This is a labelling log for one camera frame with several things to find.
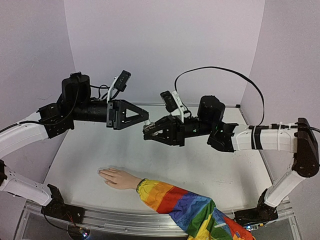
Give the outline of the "glitter nail polish bottle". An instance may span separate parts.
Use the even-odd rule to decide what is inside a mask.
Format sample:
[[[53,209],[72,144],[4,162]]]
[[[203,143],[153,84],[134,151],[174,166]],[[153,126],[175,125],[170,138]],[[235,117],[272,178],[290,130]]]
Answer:
[[[156,125],[154,122],[151,122],[150,124],[145,124],[143,126],[142,132],[144,135],[150,135],[152,137],[155,137],[159,134],[158,130],[157,131],[154,130],[155,127],[156,127]]]

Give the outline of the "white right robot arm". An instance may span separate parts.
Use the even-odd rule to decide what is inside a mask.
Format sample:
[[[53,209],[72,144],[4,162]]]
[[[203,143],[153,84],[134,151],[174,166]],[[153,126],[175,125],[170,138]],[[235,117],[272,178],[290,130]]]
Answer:
[[[242,226],[276,220],[278,205],[320,170],[317,129],[303,117],[287,124],[226,123],[226,107],[213,95],[200,99],[196,116],[191,116],[176,92],[163,92],[161,98],[168,115],[145,122],[145,140],[182,147],[188,138],[207,136],[207,144],[222,153],[259,152],[272,184],[263,191],[256,207],[235,212],[235,221]]]

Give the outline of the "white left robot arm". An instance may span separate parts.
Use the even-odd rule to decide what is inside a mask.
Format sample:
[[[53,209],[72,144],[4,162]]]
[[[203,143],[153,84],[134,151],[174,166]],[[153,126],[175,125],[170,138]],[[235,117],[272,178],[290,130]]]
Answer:
[[[48,162],[40,162],[39,142],[61,136],[75,128],[76,121],[104,123],[123,130],[146,121],[146,110],[117,99],[127,87],[131,74],[123,70],[116,76],[103,98],[92,96],[90,77],[72,73],[61,83],[58,100],[39,108],[26,118],[0,131],[0,189],[40,206],[45,217],[81,223],[85,210],[65,202],[58,187],[31,175],[42,174]]]

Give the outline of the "mannequin hand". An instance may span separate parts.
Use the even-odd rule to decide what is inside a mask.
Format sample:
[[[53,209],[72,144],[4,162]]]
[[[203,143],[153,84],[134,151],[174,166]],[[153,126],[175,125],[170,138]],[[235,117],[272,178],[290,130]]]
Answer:
[[[118,190],[135,190],[142,181],[141,178],[116,168],[101,169],[98,174],[108,186]]]

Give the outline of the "rainbow coloured sleeve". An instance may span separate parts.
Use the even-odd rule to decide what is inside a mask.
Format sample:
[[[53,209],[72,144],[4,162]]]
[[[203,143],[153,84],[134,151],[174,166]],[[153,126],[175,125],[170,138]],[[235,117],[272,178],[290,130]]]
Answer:
[[[148,207],[170,215],[189,240],[255,239],[250,231],[218,210],[210,197],[147,178],[136,191]]]

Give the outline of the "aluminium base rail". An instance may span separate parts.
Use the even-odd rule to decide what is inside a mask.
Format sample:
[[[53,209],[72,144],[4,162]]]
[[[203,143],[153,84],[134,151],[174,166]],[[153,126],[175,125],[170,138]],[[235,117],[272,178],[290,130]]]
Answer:
[[[25,203],[20,216],[19,226],[15,238],[21,238],[27,232],[27,227],[32,223],[32,217],[45,221],[50,226],[66,224],[71,227],[82,227],[91,231],[146,236],[146,237],[182,237],[185,233],[175,224],[168,214],[154,212],[136,213],[98,208],[85,208],[82,214],[78,214],[80,222],[72,223],[70,219],[63,220],[42,214],[42,207],[31,201]]]

